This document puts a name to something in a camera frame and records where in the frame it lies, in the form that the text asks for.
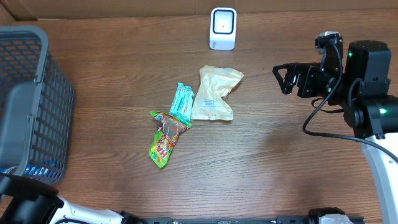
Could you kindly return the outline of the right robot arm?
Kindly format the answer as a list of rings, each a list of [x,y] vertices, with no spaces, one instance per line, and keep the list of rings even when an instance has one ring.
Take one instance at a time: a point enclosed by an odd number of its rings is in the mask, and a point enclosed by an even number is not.
[[[397,223],[397,97],[389,95],[391,51],[384,42],[350,43],[342,62],[343,41],[337,35],[317,37],[319,63],[285,63],[272,72],[283,94],[298,87],[298,96],[320,104],[302,130],[312,136],[359,142],[370,166],[384,223]],[[309,131],[308,123],[323,105],[338,105],[338,112],[353,129],[353,136]]]

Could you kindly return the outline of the green gummy candy bag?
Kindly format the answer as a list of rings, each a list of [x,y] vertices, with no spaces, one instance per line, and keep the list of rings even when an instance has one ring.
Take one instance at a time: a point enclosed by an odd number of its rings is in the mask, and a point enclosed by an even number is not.
[[[157,132],[149,149],[149,156],[159,168],[167,165],[179,136],[192,127],[192,124],[161,111],[151,111],[157,121]]]

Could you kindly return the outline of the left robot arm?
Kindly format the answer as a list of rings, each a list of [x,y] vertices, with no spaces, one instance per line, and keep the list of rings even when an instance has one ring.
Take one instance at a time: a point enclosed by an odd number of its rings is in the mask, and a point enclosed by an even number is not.
[[[1,195],[12,197],[1,223],[146,223],[125,211],[96,210],[68,202],[58,190],[35,179],[1,174]]]

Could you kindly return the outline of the beige paper snack bag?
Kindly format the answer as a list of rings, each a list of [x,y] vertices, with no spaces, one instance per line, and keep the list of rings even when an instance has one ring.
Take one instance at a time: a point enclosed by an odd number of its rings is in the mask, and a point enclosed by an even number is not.
[[[233,110],[223,98],[229,95],[243,77],[242,72],[233,68],[202,67],[191,119],[232,121]]]

